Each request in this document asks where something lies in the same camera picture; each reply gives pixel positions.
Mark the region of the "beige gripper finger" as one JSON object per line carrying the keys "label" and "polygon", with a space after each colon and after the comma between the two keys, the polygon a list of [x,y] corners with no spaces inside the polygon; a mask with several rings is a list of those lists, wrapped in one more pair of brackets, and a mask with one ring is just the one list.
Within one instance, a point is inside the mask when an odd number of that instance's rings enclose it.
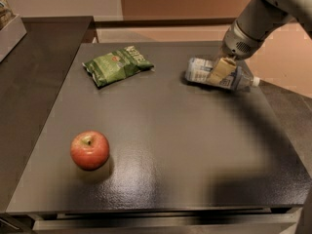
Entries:
{"label": "beige gripper finger", "polygon": [[215,58],[214,58],[214,66],[216,66],[220,60],[223,58],[224,54],[223,53],[218,53]]}
{"label": "beige gripper finger", "polygon": [[208,75],[207,81],[217,85],[236,69],[236,61],[233,58],[219,58],[214,62],[213,69]]}

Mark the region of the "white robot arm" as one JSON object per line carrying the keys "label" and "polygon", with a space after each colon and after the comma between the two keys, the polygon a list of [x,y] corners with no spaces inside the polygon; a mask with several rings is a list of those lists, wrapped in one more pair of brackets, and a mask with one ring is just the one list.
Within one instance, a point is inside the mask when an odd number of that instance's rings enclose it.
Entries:
{"label": "white robot arm", "polygon": [[226,31],[208,82],[217,85],[277,28],[295,19],[312,37],[312,0],[251,0]]}

